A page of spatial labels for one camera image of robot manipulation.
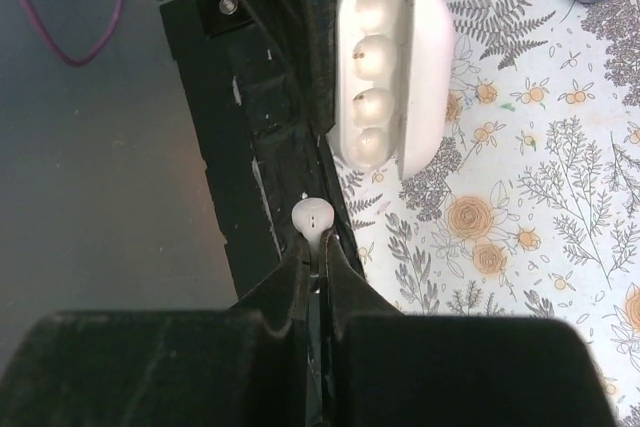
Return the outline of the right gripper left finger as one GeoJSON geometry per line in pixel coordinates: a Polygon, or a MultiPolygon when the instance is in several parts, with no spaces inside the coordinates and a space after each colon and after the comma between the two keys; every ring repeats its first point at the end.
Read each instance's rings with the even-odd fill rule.
{"type": "Polygon", "coordinates": [[[310,248],[231,308],[65,311],[1,378],[5,426],[303,426],[310,248]]]}

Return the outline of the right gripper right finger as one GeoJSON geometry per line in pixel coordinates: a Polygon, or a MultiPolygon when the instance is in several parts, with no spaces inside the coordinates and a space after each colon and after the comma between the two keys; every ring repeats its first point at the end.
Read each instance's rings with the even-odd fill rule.
{"type": "Polygon", "coordinates": [[[319,247],[336,426],[612,426],[589,351],[556,319],[405,315],[319,247]]]}

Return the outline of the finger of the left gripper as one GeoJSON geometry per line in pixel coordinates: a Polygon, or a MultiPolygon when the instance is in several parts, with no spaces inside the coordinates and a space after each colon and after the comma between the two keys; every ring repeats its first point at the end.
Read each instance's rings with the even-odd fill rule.
{"type": "Polygon", "coordinates": [[[334,126],[336,0],[240,0],[293,74],[316,132],[334,126]]]}

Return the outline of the white earbud charging case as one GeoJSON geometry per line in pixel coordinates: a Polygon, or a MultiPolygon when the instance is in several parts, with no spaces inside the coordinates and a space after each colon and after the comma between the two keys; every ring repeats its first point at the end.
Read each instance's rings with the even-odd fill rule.
{"type": "Polygon", "coordinates": [[[391,157],[406,180],[444,136],[455,32],[445,0],[337,0],[334,125],[328,140],[350,168],[391,157]]]}

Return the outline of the white earbud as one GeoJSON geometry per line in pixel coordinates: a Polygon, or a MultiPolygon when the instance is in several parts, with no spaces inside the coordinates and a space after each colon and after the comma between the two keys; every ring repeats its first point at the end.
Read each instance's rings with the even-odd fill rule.
{"type": "Polygon", "coordinates": [[[295,204],[291,211],[291,220],[309,245],[310,272],[312,276],[318,277],[321,238],[334,224],[334,209],[322,198],[307,197],[295,204]]]}

